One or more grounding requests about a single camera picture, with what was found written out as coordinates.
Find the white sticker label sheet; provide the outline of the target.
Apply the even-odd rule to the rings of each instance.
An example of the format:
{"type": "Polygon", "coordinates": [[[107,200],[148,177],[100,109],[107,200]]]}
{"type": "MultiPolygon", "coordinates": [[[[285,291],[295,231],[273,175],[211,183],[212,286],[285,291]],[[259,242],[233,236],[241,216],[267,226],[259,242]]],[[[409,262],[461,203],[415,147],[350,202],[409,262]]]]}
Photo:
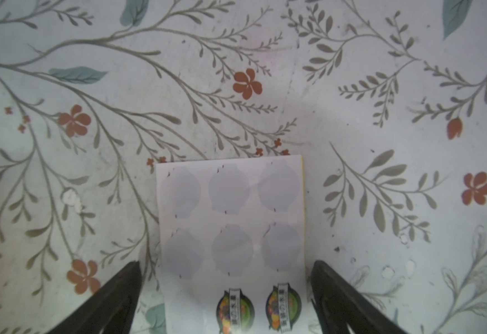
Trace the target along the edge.
{"type": "Polygon", "coordinates": [[[155,170],[169,333],[307,333],[303,159],[155,170]]]}

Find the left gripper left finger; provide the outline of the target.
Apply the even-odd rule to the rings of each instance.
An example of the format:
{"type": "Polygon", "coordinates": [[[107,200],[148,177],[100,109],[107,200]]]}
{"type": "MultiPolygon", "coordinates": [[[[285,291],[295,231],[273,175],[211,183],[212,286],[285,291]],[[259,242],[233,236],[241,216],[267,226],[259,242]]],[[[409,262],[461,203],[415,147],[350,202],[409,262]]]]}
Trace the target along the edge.
{"type": "Polygon", "coordinates": [[[140,263],[129,262],[48,334],[128,334],[132,327],[141,288],[140,263]]]}

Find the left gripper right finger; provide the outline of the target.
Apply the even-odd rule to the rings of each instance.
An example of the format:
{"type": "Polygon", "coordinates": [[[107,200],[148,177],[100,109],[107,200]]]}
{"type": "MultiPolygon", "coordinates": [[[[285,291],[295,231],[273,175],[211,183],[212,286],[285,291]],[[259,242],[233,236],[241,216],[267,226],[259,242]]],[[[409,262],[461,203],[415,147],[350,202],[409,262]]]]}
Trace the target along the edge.
{"type": "Polygon", "coordinates": [[[310,284],[323,333],[405,334],[326,262],[315,261],[310,284]]]}

